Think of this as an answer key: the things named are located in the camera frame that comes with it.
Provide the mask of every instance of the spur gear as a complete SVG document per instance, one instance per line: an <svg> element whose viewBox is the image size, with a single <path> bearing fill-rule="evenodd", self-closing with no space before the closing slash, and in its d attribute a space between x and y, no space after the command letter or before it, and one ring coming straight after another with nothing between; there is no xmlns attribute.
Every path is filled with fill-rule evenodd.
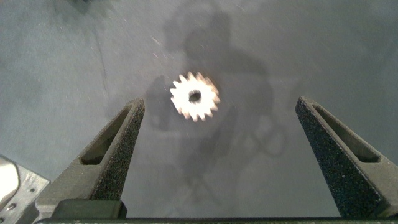
<svg viewBox="0 0 398 224"><path fill-rule="evenodd" d="M218 90L209 78L203 77L201 73L196 76L192 72L188 72L188 78L180 75L180 82L173 82L175 88L170 89L173 94L171 100L175 108L185 119L192 118L198 121L198 117L202 121L206 120L205 116L213 117L211 111L217 111Z"/></svg>

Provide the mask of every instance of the glass surface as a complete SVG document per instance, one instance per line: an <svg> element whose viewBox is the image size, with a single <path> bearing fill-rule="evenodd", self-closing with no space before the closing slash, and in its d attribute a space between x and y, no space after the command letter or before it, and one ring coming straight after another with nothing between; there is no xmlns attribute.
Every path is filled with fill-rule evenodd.
<svg viewBox="0 0 398 224"><path fill-rule="evenodd" d="M398 164L398 2L0 1L0 153L54 180L133 98L129 217L338 211L296 117L314 99ZM188 71L220 91L194 123Z"/></svg>

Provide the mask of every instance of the gear center hole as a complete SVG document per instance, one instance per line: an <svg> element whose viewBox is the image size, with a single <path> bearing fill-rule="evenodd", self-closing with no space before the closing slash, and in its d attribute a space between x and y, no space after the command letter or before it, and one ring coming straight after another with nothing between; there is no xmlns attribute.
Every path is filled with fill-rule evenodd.
<svg viewBox="0 0 398 224"><path fill-rule="evenodd" d="M201 99L201 93L199 90L193 90L189 93L189 102L199 103Z"/></svg>

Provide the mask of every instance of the screw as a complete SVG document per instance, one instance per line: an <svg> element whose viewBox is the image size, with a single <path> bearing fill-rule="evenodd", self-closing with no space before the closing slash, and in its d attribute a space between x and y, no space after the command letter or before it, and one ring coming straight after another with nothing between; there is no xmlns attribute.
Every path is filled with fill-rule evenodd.
<svg viewBox="0 0 398 224"><path fill-rule="evenodd" d="M17 205L15 203L10 204L10 206L8 206L7 211L11 211L12 209L14 209Z"/></svg>

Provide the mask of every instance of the small metal gear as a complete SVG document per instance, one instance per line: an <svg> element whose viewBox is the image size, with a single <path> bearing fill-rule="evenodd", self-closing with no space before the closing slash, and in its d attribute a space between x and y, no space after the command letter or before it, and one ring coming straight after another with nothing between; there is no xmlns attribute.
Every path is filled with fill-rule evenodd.
<svg viewBox="0 0 398 224"><path fill-rule="evenodd" d="M175 88L170 89L173 94L171 100L175 108L185 119L192 118L198 121L198 117L202 121L206 120L205 116L213 117L211 111L217 111L218 90L209 78L203 77L201 73L196 76L192 72L188 72L188 79L180 75L180 81L174 81Z"/></svg>

